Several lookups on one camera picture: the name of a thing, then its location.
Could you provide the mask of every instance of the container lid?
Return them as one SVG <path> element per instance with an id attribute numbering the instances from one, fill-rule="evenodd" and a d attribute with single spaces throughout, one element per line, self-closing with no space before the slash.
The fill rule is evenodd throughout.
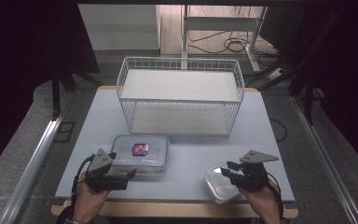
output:
<path id="1" fill-rule="evenodd" d="M 119 135 L 112 146 L 116 152 L 114 166 L 163 168 L 166 165 L 169 140 L 165 136 Z"/>
<path id="2" fill-rule="evenodd" d="M 224 204 L 239 198 L 241 193 L 235 185 L 231 184 L 229 178 L 222 175 L 220 167 L 228 169 L 225 162 L 209 169 L 205 175 L 205 181 L 213 201 L 217 204 Z"/>

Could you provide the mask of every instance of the basket top shelf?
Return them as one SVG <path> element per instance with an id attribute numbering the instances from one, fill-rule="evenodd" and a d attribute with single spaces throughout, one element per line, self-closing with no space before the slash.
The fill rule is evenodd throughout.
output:
<path id="1" fill-rule="evenodd" d="M 232 72 L 129 69 L 122 100 L 239 103 Z"/>

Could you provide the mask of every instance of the label sticker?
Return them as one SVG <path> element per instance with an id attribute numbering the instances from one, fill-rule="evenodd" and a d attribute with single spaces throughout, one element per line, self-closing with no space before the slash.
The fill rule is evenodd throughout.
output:
<path id="1" fill-rule="evenodd" d="M 145 157 L 149 146 L 147 144 L 135 144 L 132 148 L 132 156 L 134 157 Z"/>

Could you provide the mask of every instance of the basket bottom shelf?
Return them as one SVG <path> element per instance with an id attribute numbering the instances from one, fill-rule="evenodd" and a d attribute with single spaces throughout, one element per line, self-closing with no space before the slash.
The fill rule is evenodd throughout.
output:
<path id="1" fill-rule="evenodd" d="M 131 133 L 229 136 L 223 105 L 137 104 Z"/>

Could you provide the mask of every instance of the wire basket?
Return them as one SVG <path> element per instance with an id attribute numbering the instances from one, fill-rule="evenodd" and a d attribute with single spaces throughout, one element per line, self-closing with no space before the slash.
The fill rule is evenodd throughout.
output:
<path id="1" fill-rule="evenodd" d="M 229 136 L 243 79 L 236 60 L 131 57 L 117 96 L 130 133 Z"/>

